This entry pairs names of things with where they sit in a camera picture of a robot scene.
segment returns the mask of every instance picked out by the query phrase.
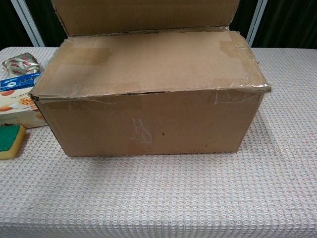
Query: dark background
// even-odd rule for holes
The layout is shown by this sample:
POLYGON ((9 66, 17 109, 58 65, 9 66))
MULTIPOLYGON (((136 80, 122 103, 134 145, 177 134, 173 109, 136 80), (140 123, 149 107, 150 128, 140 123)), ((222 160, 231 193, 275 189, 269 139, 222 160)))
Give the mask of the dark background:
MULTIPOLYGON (((258 0, 241 0, 230 25, 247 37, 258 0)), ((67 38, 50 0, 26 0, 47 47, 67 38)), ((33 46, 10 0, 0 1, 0 49, 33 46)), ((317 0, 268 0, 253 47, 317 49, 317 0)))

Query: green scrub pad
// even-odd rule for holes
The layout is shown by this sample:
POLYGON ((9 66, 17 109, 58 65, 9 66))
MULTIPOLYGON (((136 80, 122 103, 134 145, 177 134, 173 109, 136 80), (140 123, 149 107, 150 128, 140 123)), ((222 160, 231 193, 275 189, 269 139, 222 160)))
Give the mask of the green scrub pad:
POLYGON ((25 128, 21 125, 0 126, 0 160, 14 158, 24 136, 25 128))

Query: blue label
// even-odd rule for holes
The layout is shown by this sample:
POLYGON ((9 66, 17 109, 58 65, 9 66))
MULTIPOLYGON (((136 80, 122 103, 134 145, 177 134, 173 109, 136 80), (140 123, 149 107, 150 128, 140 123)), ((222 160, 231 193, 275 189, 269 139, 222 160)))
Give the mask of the blue label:
POLYGON ((40 72, 26 74, 16 78, 0 80, 0 91, 16 90, 34 86, 34 79, 40 76, 40 72))

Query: candy wrapper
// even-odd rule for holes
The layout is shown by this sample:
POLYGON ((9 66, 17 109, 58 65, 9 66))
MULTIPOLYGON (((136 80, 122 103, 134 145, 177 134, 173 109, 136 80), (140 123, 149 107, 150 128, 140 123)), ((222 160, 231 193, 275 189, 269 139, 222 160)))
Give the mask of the candy wrapper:
POLYGON ((37 59, 30 53, 24 53, 7 59, 2 65, 10 78, 40 71, 40 65, 37 59))

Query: open box flap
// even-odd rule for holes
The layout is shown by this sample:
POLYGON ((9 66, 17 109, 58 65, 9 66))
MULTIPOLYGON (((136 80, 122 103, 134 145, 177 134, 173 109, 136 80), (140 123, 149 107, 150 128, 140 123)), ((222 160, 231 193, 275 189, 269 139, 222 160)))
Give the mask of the open box flap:
POLYGON ((239 0, 52 0, 68 36, 228 26, 239 0))

